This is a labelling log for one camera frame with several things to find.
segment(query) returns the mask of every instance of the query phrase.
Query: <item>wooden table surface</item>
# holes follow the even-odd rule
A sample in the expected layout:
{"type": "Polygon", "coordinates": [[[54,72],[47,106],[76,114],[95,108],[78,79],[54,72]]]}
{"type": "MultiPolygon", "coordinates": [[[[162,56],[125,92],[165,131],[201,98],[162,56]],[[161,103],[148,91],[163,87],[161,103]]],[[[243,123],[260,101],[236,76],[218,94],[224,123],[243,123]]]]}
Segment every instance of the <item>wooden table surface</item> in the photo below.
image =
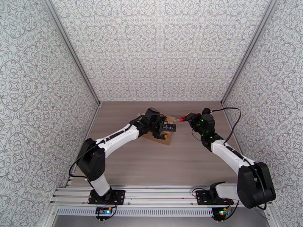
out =
{"type": "MultiPolygon", "coordinates": [[[[114,133],[149,107],[176,118],[189,112],[201,113],[205,107],[221,109],[219,102],[103,102],[91,138],[95,140],[114,133]]],[[[212,115],[216,132],[227,138],[230,127],[224,113],[219,111],[212,115]]],[[[237,149],[233,137],[228,143],[237,149]]],[[[109,184],[116,185],[210,185],[220,181],[237,182],[235,172],[192,137],[187,122],[177,123],[169,146],[141,137],[117,149],[106,159],[105,176],[109,184]]],[[[72,181],[76,185],[86,183],[82,178],[72,181]]]]}

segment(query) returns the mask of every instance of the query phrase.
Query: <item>metal bracket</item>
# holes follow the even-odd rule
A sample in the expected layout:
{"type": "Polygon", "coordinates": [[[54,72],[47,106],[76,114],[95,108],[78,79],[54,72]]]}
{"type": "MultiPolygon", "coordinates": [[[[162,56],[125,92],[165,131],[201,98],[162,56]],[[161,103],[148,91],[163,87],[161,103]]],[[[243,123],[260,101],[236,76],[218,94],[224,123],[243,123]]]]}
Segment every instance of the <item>metal bracket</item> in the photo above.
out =
{"type": "Polygon", "coordinates": [[[109,201],[100,198],[96,191],[92,190],[89,194],[87,203],[90,205],[123,205],[124,198],[125,190],[113,190],[109,201]]]}
{"type": "Polygon", "coordinates": [[[218,198],[216,201],[212,201],[211,195],[207,190],[197,190],[196,198],[198,205],[233,205],[234,201],[231,199],[218,198]]]}

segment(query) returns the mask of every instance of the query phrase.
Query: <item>brown cardboard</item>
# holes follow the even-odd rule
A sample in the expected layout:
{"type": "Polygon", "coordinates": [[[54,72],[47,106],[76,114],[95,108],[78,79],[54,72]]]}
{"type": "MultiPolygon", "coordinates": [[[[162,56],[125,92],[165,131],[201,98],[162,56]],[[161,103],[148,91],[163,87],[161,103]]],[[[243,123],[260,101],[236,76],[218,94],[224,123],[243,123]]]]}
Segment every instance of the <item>brown cardboard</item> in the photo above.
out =
{"type": "MultiPolygon", "coordinates": [[[[176,123],[176,118],[175,117],[172,117],[172,116],[169,116],[169,115],[165,115],[165,116],[167,117],[168,123],[170,123],[170,124],[172,124],[172,123],[175,124],[176,123]]],[[[165,140],[154,138],[152,132],[148,132],[147,134],[142,135],[142,137],[169,146],[170,141],[172,139],[173,132],[162,132],[162,134],[167,135],[167,138],[165,140]]]]}

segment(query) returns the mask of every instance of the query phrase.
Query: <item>patterned wallpaper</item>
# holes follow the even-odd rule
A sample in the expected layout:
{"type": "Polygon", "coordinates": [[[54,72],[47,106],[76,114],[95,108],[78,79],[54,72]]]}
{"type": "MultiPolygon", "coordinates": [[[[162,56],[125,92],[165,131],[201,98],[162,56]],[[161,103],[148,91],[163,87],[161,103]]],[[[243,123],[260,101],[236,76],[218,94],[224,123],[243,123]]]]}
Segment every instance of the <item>patterned wallpaper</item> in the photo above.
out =
{"type": "Polygon", "coordinates": [[[303,0],[280,0],[224,106],[244,154],[269,165],[283,226],[303,226],[303,0]],[[228,112],[232,122],[237,115],[228,112]]]}
{"type": "Polygon", "coordinates": [[[52,1],[101,101],[213,101],[269,0],[52,1]]]}
{"type": "Polygon", "coordinates": [[[41,0],[0,11],[0,226],[41,226],[97,104],[41,0]]]}

